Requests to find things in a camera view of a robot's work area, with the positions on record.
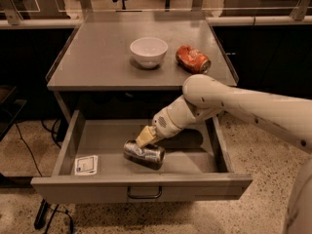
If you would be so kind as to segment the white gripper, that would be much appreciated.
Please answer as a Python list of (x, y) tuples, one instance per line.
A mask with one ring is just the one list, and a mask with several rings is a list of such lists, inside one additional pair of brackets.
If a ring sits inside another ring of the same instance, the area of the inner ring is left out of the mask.
[(166, 109), (162, 109), (154, 115), (152, 126), (145, 126), (138, 137), (136, 144), (142, 148), (148, 144), (156, 143), (160, 138), (170, 138), (177, 135), (181, 128), (171, 120)]

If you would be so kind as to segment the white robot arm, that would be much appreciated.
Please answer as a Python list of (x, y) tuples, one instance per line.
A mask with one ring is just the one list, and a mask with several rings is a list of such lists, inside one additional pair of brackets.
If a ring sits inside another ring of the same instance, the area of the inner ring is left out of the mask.
[[(177, 135), (188, 125), (226, 111), (312, 153), (312, 100), (286, 97), (224, 85), (196, 74), (182, 86), (182, 95), (159, 111), (136, 138), (143, 147)], [(290, 196), (283, 234), (312, 234), (312, 156), (301, 167)]]

